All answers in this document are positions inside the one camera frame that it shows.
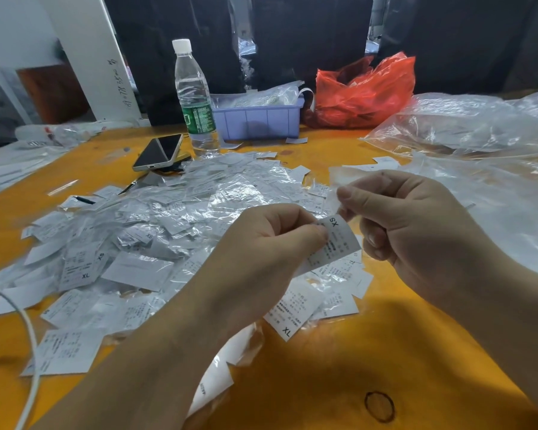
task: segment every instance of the white bottle cap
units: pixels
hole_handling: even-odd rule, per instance
[[[192,43],[189,39],[175,39],[172,41],[172,45],[176,54],[187,54],[192,52]]]

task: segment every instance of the bottle label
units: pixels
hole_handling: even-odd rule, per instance
[[[190,134],[203,134],[215,131],[213,111],[209,104],[199,107],[182,107],[187,131]]]

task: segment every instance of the blue plastic crate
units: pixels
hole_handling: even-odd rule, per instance
[[[219,108],[213,118],[223,140],[296,139],[304,103],[300,96],[295,105]]]

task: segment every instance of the white wall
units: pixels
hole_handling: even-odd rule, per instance
[[[0,0],[0,67],[57,64],[56,39],[50,19],[37,0]]]

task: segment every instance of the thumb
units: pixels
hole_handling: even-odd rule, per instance
[[[402,202],[401,199],[371,193],[352,186],[339,187],[337,197],[345,208],[380,224],[383,228],[391,227],[400,213],[399,206]]]
[[[283,255],[298,260],[321,249],[328,239],[328,231],[321,225],[303,225],[274,238]]]

